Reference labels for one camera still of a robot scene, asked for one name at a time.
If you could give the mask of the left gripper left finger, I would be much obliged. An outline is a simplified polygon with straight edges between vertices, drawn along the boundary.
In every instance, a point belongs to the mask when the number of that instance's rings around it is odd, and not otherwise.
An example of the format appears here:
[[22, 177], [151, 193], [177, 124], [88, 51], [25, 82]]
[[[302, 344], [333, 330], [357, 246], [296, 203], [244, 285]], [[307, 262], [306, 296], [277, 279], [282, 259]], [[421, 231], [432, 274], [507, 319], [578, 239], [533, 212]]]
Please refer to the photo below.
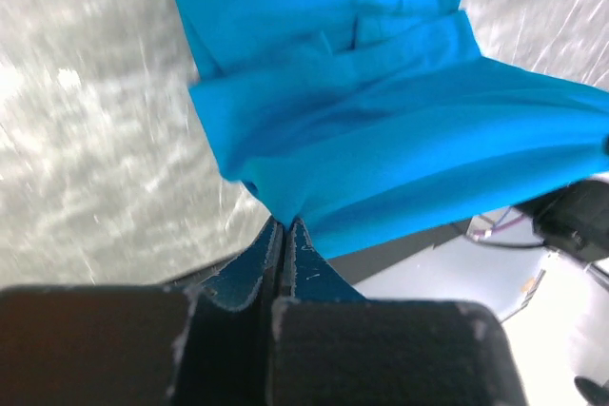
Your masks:
[[262, 405], [284, 229], [215, 275], [1, 292], [5, 405]]

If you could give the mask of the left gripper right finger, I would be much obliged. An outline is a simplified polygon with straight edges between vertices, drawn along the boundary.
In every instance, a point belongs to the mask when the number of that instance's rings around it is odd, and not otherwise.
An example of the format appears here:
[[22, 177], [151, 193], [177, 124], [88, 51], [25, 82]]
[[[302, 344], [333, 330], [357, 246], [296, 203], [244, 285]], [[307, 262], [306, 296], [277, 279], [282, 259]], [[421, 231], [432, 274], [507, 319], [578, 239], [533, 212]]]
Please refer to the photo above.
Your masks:
[[481, 304], [368, 300], [315, 250], [302, 222], [273, 305], [277, 405], [522, 405], [507, 336]]

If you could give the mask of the teal t shirt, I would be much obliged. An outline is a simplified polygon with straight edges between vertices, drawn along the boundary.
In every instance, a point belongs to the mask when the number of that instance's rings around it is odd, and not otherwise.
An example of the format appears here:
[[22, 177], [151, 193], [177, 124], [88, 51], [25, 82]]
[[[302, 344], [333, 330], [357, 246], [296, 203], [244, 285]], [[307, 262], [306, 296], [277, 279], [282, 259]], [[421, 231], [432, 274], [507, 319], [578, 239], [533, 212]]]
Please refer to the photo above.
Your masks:
[[605, 171], [605, 91], [482, 55], [461, 0], [175, 0], [222, 176], [327, 258]]

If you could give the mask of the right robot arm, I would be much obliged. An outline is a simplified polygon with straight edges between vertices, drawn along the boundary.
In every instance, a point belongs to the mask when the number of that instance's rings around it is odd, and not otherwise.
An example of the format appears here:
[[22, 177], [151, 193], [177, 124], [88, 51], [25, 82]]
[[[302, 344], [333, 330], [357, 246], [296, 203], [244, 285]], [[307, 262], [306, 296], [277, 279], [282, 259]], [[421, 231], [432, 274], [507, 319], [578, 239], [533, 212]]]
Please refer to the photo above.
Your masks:
[[608, 258], [608, 183], [584, 180], [518, 203], [533, 232], [577, 261]]

